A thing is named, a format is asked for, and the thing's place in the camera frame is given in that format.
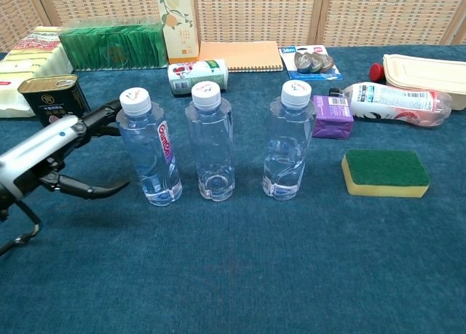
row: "white bottle cap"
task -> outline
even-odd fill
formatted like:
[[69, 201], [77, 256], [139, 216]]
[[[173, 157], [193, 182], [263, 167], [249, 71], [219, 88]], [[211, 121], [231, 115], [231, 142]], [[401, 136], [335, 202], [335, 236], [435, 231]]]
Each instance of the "white bottle cap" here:
[[282, 87], [282, 104], [293, 109], [306, 107], [312, 88], [305, 81], [286, 81]]
[[221, 103], [220, 87], [213, 81], [200, 81], [191, 89], [194, 106], [201, 111], [209, 111]]
[[131, 88], [122, 92], [119, 96], [123, 111], [128, 116], [140, 116], [151, 110], [151, 98], [144, 88]]

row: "sponge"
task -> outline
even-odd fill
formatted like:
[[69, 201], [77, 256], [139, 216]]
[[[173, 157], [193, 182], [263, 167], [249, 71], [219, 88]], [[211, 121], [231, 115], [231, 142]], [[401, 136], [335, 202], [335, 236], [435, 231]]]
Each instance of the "sponge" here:
[[341, 166], [350, 194], [421, 198], [429, 188], [429, 176], [413, 151], [350, 150]]

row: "purple soap bar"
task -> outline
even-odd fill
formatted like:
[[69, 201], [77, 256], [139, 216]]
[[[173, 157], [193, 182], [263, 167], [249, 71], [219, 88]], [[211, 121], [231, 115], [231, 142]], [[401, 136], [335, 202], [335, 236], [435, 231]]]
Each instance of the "purple soap bar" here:
[[352, 130], [353, 118], [346, 98], [314, 96], [316, 116], [314, 138], [347, 139]]

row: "clear plastic bottle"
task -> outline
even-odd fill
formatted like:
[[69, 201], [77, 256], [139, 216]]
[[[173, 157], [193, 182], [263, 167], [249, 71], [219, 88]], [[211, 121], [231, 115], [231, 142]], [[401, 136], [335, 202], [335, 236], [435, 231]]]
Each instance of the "clear plastic bottle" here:
[[315, 116], [311, 91], [305, 81], [287, 81], [270, 104], [263, 188], [279, 201], [294, 198], [301, 185]]
[[195, 84], [191, 93], [185, 112], [199, 190], [205, 199], [224, 201], [234, 190], [232, 107], [212, 81]]
[[451, 96], [433, 90], [402, 90], [377, 83], [356, 83], [332, 95], [350, 102], [353, 116], [366, 119], [397, 119], [420, 127], [435, 127], [451, 113]]
[[153, 205], [169, 205], [180, 198], [182, 185], [164, 111], [143, 88], [125, 90], [119, 99], [116, 122], [144, 194]]

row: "spiral notebook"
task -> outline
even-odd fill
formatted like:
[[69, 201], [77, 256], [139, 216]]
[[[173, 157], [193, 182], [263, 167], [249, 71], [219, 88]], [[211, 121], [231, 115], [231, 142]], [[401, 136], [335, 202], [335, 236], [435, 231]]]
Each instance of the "spiral notebook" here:
[[224, 59], [229, 72], [282, 71], [276, 41], [201, 42], [199, 60]]

